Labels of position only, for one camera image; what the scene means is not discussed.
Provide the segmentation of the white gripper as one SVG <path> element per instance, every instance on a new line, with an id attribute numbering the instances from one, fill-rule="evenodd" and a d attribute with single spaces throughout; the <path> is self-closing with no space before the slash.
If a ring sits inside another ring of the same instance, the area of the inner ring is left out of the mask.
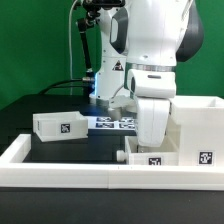
<path id="1" fill-rule="evenodd" d="M 140 146 L 160 147 L 168 121 L 170 102 L 167 99 L 135 99 L 137 107 L 136 133 Z"/>

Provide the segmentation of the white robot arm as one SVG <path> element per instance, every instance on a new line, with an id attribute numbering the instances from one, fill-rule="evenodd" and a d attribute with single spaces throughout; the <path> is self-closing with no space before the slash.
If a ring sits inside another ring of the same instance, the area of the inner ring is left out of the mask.
<path id="1" fill-rule="evenodd" d="M 135 113 L 138 143 L 158 147 L 176 95 L 175 67 L 200 49 L 202 23 L 195 0 L 120 1 L 99 10 L 102 65 L 90 99 L 115 119 L 123 109 Z"/>

